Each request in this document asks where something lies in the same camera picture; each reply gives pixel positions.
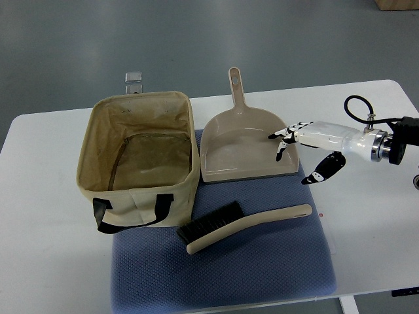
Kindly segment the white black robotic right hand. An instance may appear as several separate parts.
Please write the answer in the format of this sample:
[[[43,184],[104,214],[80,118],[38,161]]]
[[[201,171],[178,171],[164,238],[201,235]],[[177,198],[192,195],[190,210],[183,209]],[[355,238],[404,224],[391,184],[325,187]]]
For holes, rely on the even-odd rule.
[[[280,161],[289,145],[298,143],[312,148],[330,150],[326,156],[301,183],[321,183],[337,174],[345,165],[345,156],[356,154],[367,161],[378,161],[379,131],[359,131],[347,126],[327,122],[299,122],[276,131],[269,139],[280,138],[276,161]]]

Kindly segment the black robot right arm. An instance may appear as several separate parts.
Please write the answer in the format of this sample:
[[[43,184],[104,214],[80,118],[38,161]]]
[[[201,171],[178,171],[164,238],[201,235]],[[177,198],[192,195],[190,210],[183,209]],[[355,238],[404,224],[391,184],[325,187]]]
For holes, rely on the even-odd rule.
[[[418,146],[418,118],[387,118],[374,121],[374,124],[387,124],[393,133],[380,130],[373,142],[371,159],[387,159],[390,164],[399,165],[408,145]]]

